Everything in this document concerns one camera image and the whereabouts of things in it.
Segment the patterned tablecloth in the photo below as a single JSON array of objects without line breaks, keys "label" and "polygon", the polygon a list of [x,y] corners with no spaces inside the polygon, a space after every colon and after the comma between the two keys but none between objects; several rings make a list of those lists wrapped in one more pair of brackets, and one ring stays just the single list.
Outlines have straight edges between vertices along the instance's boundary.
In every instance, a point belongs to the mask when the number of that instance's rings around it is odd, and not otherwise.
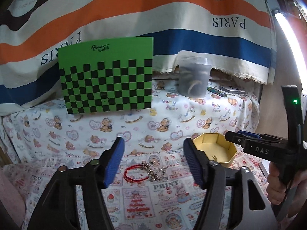
[{"label": "patterned tablecloth", "polygon": [[[231,168],[247,166],[255,175],[265,193],[267,181],[259,169],[259,159],[245,154],[237,146],[238,153]],[[88,163],[89,156],[65,157],[69,167],[80,167]],[[124,170],[141,161],[155,161],[154,168],[167,166],[168,182],[127,183]],[[36,203],[53,173],[60,166],[59,159],[46,158],[34,163],[7,165],[3,171],[17,187],[26,202],[26,218],[22,226],[27,229]],[[132,170],[129,176],[139,179],[144,173]],[[194,183],[182,149],[150,154],[124,156],[115,180],[103,197],[116,230],[179,230],[192,229],[200,212],[206,191]],[[226,187],[224,212],[220,229],[226,229],[231,187]],[[77,204],[81,229],[88,229],[81,186],[77,187]]]}]

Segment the finger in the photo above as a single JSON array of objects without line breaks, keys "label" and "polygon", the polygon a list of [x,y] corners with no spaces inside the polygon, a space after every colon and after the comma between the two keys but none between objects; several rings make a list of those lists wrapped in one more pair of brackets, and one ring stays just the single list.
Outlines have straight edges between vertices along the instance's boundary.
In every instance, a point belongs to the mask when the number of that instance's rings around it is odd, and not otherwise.
[{"label": "finger", "polygon": [[299,170],[295,176],[291,188],[296,187],[302,181],[307,180],[307,170]]},{"label": "finger", "polygon": [[286,185],[284,185],[276,176],[272,176],[271,174],[269,174],[267,182],[269,183],[269,186],[277,192],[284,193],[286,191]]},{"label": "finger", "polygon": [[279,176],[279,169],[276,167],[276,165],[272,162],[269,164],[269,173],[273,176]]},{"label": "finger", "polygon": [[277,192],[271,186],[267,187],[267,192],[268,192],[268,195],[270,196],[270,198],[272,198],[276,201],[280,201],[280,202],[282,202],[284,200],[285,195],[286,195],[285,193]]},{"label": "finger", "polygon": [[281,204],[281,201],[277,201],[277,200],[273,199],[270,195],[268,195],[268,200],[269,200],[270,203],[272,203],[274,205]]}]

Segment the black square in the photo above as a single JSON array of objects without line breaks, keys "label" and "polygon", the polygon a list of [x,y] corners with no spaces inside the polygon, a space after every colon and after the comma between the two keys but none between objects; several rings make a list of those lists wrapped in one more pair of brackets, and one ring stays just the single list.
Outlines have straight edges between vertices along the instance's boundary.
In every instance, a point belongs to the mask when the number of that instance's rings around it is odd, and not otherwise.
[{"label": "black square", "polygon": [[113,60],[113,68],[120,68],[120,61],[119,60]]},{"label": "black square", "polygon": [[66,103],[70,102],[69,96],[64,96],[64,100],[65,100]]},{"label": "black square", "polygon": [[95,99],[95,105],[96,105],[96,106],[102,105],[101,99]]},{"label": "black square", "polygon": [[115,98],[121,98],[122,97],[122,91],[115,91]]},{"label": "black square", "polygon": [[96,113],[97,112],[96,107],[95,106],[90,106],[90,112]]},{"label": "black square", "polygon": [[136,75],[129,75],[129,82],[136,82]]},{"label": "black square", "polygon": [[98,78],[98,71],[97,70],[91,71],[91,77]]},{"label": "black square", "polygon": [[80,87],[80,94],[86,94],[86,88],[85,87]]},{"label": "black square", "polygon": [[130,103],[129,97],[123,97],[123,98],[122,98],[122,102],[123,102],[123,103],[126,103],[126,104],[127,104],[127,103]]},{"label": "black square", "polygon": [[136,83],[136,88],[137,89],[144,89],[144,82],[137,82]]},{"label": "black square", "polygon": [[84,113],[84,109],[83,108],[78,108],[78,112],[79,113]]},{"label": "black square", "polygon": [[88,100],[93,100],[94,99],[94,94],[87,94],[87,99]]},{"label": "black square", "polygon": [[70,74],[65,75],[66,82],[72,81],[72,76]]},{"label": "black square", "polygon": [[105,77],[100,77],[100,78],[98,78],[98,82],[99,82],[100,85],[105,85],[105,84],[106,84],[106,79],[105,79]]},{"label": "black square", "polygon": [[67,89],[67,84],[66,83],[62,83],[62,90]]},{"label": "black square", "polygon": [[84,65],[83,65],[83,71],[84,71],[84,72],[88,72],[88,71],[90,71],[90,70],[91,70],[90,64],[84,64]]},{"label": "black square", "polygon": [[130,94],[130,97],[136,96],[136,90],[130,90],[129,94]]},{"label": "black square", "polygon": [[102,99],[107,99],[107,98],[108,98],[107,92],[101,92],[101,93],[100,93],[100,97],[101,97]]},{"label": "black square", "polygon": [[129,67],[136,67],[136,60],[129,60],[128,61],[128,63],[129,63]]},{"label": "black square", "polygon": [[81,95],[80,94],[76,94],[75,95],[75,99],[76,99],[76,101],[81,101],[82,99],[81,99]]},{"label": "black square", "polygon": [[106,90],[109,91],[114,91],[114,85],[113,84],[108,84],[106,85]]},{"label": "black square", "polygon": [[85,79],[85,86],[91,86],[92,85],[92,80],[91,79]]},{"label": "black square", "polygon": [[144,74],[144,67],[137,67],[136,74]]},{"label": "black square", "polygon": [[122,111],[122,110],[124,110],[122,104],[117,104],[117,105],[116,105],[116,110],[117,110],[117,111]]},{"label": "black square", "polygon": [[74,90],[72,88],[68,89],[68,95],[74,95]]},{"label": "black square", "polygon": [[82,101],[82,105],[83,105],[83,107],[88,107],[88,101],[87,100],[83,100]]},{"label": "black square", "polygon": [[97,63],[98,70],[104,70],[104,61]]},{"label": "black square", "polygon": [[65,76],[65,69],[64,68],[59,70],[59,75],[60,76]]},{"label": "black square", "polygon": [[138,108],[138,104],[137,103],[130,104],[130,109],[131,110],[136,110],[137,108]]},{"label": "black square", "polygon": [[71,74],[77,73],[77,67],[76,67],[76,66],[70,67],[70,73],[71,73]]},{"label": "black square", "polygon": [[153,60],[152,59],[150,59],[150,60],[145,59],[144,60],[144,66],[145,67],[152,67],[153,66]]},{"label": "black square", "polygon": [[109,104],[116,104],[115,103],[115,98],[109,98]]},{"label": "black square", "polygon": [[145,89],[144,90],[144,95],[145,96],[151,95],[151,89],[150,88]]},{"label": "black square", "polygon": [[77,73],[78,80],[84,79],[84,73]]},{"label": "black square", "polygon": [[138,103],[144,102],[144,96],[138,96]]},{"label": "black square", "polygon": [[113,76],[113,70],[112,69],[106,69],[106,77]]},{"label": "black square", "polygon": [[151,81],[151,74],[145,74],[144,81]]},{"label": "black square", "polygon": [[122,83],[122,90],[129,90],[129,83]]},{"label": "black square", "polygon": [[73,81],[73,88],[79,87],[79,83],[77,80]]},{"label": "black square", "polygon": [[99,86],[98,85],[94,85],[93,86],[93,93],[99,93],[100,90],[99,90]]},{"label": "black square", "polygon": [[122,67],[120,69],[120,75],[128,75],[129,72],[128,72],[128,67]]},{"label": "black square", "polygon": [[76,102],[70,102],[70,104],[72,105],[72,108],[77,108],[77,103]]},{"label": "black square", "polygon": [[109,111],[110,111],[110,108],[109,108],[108,105],[103,105],[103,106],[102,106],[102,110],[103,110],[104,112],[109,112]]},{"label": "black square", "polygon": [[121,83],[120,76],[113,76],[113,82],[114,84]]},{"label": "black square", "polygon": [[144,103],[145,108],[150,108],[151,107],[151,102],[145,102]]}]

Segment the blue stripe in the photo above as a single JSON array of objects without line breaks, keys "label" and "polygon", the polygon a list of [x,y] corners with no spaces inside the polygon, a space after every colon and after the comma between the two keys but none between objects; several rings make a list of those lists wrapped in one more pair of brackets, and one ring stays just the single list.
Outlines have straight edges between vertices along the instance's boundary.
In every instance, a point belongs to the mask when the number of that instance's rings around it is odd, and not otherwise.
[{"label": "blue stripe", "polygon": [[154,55],[177,54],[187,50],[229,56],[268,68],[271,63],[270,48],[239,37],[215,36],[186,29],[168,29],[142,36],[154,37]]},{"label": "blue stripe", "polygon": [[0,103],[23,105],[49,91],[59,80],[59,63],[50,67],[36,81],[16,88],[0,85]]}]

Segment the fluorescent light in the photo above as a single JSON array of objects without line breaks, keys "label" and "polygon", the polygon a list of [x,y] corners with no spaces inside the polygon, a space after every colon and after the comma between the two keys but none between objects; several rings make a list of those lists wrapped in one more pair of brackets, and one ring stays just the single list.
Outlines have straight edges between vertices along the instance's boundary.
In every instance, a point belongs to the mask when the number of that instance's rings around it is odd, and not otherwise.
[{"label": "fluorescent light", "polygon": [[307,69],[306,64],[304,61],[303,53],[300,48],[300,45],[298,44],[297,38],[289,24],[289,22],[286,20],[285,16],[282,13],[276,13],[275,17],[282,28],[288,42],[290,45],[290,48],[292,50],[297,70],[300,75],[300,81],[302,83],[303,90],[307,91]]}]

